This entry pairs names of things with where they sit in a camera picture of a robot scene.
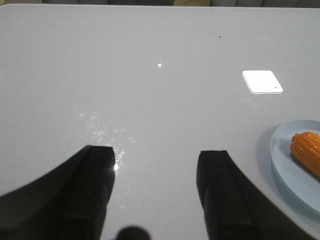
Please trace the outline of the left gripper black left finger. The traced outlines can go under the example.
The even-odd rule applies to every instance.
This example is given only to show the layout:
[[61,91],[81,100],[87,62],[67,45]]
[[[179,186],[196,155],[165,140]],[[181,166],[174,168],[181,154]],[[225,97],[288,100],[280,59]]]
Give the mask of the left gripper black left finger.
[[0,198],[3,240],[98,240],[115,182],[111,147],[87,145]]

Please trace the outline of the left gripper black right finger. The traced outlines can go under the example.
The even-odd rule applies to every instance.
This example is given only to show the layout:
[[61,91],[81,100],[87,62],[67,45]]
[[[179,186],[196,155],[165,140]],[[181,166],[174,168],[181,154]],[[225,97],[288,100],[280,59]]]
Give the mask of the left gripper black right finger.
[[210,240],[311,240],[273,204],[225,150],[198,156],[196,186]]

